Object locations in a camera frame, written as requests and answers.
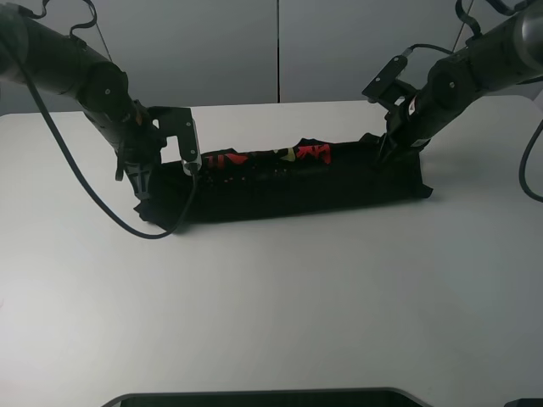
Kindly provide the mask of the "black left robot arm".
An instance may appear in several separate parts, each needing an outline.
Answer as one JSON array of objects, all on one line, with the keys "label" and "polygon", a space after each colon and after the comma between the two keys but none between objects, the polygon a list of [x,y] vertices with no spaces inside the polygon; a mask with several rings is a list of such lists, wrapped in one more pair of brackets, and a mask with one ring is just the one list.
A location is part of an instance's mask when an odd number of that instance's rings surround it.
[{"label": "black left robot arm", "polygon": [[161,164],[160,139],[148,110],[132,98],[128,77],[76,36],[64,36],[15,4],[1,7],[1,79],[77,101],[114,149],[116,180],[128,178],[136,197],[151,197],[149,181]]}]

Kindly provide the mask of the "black robot base front edge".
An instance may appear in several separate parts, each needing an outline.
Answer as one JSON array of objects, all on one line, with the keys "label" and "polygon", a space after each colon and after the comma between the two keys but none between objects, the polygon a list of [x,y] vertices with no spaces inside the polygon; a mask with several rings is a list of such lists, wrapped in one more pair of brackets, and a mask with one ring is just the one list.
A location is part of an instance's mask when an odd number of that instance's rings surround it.
[{"label": "black robot base front edge", "polygon": [[426,406],[392,387],[196,393],[128,393],[106,406]]}]

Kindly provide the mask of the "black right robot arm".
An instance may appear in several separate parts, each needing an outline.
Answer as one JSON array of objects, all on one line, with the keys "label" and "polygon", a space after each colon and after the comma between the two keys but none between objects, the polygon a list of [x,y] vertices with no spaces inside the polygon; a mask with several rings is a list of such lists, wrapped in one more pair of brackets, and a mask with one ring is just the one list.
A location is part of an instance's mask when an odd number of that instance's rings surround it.
[{"label": "black right robot arm", "polygon": [[476,19],[457,2],[457,17],[472,29],[466,46],[446,52],[416,89],[400,80],[411,47],[394,56],[363,90],[387,110],[386,131],[379,141],[377,163],[384,165],[422,151],[432,137],[481,97],[542,78],[542,3],[521,1],[509,8],[490,6],[507,20],[483,33]]}]

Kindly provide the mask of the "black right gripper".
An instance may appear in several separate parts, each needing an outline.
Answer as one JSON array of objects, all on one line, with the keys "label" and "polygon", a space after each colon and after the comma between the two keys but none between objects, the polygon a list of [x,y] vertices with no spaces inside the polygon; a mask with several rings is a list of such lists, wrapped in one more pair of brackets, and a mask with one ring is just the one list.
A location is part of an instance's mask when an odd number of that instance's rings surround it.
[{"label": "black right gripper", "polygon": [[428,91],[418,91],[386,116],[373,167],[382,170],[396,160],[399,148],[423,148],[428,143]]}]

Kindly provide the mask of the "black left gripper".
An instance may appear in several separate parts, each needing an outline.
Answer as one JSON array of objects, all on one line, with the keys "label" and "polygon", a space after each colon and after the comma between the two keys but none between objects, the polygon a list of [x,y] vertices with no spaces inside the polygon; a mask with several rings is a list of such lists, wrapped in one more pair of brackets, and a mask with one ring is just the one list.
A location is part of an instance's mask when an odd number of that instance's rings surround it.
[{"label": "black left gripper", "polygon": [[149,179],[154,166],[166,146],[165,133],[154,124],[164,109],[139,109],[121,121],[122,135],[115,150],[117,162],[115,178],[123,178],[126,169],[128,181],[136,198],[149,199]]}]

